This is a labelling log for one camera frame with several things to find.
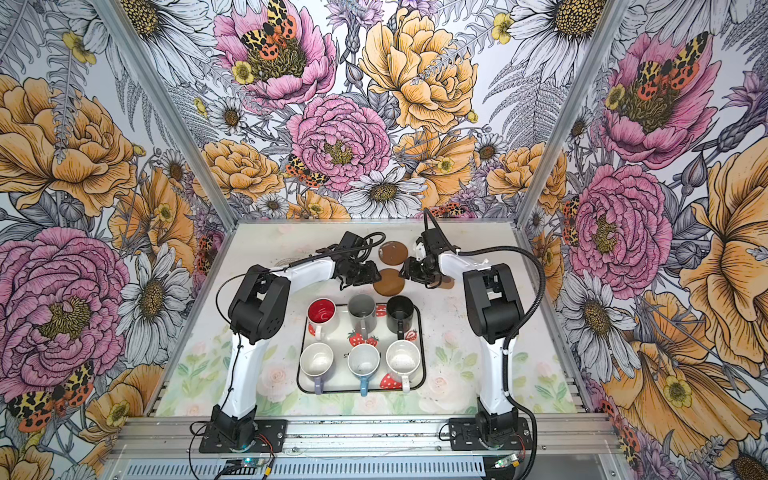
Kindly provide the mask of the paw shaped wooden coaster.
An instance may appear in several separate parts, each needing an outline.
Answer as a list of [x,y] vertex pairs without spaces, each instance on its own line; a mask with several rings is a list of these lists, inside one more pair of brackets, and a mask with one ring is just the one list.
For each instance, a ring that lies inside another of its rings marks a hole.
[[452,277],[446,276],[446,275],[443,275],[441,277],[437,285],[437,287],[440,289],[448,289],[448,290],[452,289],[454,286],[455,286],[455,280]]

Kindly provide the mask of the scratched dark wooden coaster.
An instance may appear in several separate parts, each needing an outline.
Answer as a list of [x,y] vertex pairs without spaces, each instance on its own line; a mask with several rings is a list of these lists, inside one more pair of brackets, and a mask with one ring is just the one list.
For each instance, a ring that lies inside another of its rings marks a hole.
[[405,244],[399,241],[387,241],[378,250],[379,259],[386,265],[402,265],[409,257],[409,251]]

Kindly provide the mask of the plain round wooden coaster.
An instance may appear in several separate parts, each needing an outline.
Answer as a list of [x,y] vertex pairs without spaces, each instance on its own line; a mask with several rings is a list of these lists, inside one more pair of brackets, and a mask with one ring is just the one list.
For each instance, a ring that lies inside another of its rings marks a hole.
[[392,297],[399,295],[405,286],[405,279],[399,271],[392,268],[380,271],[381,279],[373,284],[374,290],[381,296]]

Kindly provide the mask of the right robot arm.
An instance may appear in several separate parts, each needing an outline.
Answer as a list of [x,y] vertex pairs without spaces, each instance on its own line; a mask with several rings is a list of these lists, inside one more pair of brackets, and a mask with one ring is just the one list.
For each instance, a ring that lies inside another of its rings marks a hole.
[[400,276],[425,286],[450,277],[463,286],[469,326],[481,342],[478,438],[488,447],[502,445],[519,427],[520,411],[511,402],[509,388],[509,353],[524,317],[509,266],[469,256],[451,245],[439,228],[427,227]]

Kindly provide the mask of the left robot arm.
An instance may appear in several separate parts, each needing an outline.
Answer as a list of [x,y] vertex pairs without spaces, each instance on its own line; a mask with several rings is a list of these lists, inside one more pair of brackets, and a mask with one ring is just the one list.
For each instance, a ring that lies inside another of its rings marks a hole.
[[228,308],[232,360],[222,399],[213,407],[210,428],[235,450],[256,437],[256,381],[268,341],[282,328],[288,300],[312,284],[338,279],[343,288],[382,279],[372,260],[319,254],[286,267],[254,265],[248,269]]

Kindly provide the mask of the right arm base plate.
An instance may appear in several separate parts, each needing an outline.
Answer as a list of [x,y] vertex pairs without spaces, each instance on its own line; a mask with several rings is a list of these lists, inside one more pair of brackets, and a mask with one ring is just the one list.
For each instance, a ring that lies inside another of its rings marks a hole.
[[482,415],[451,418],[448,430],[453,451],[530,451],[533,448],[532,430],[524,417],[518,417],[515,422],[507,417]]

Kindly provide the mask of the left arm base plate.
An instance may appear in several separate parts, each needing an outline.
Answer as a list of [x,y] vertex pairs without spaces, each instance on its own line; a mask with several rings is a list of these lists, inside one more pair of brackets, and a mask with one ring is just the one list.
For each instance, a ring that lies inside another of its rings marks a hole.
[[279,453],[286,429],[285,420],[219,418],[205,427],[197,450],[205,454]]

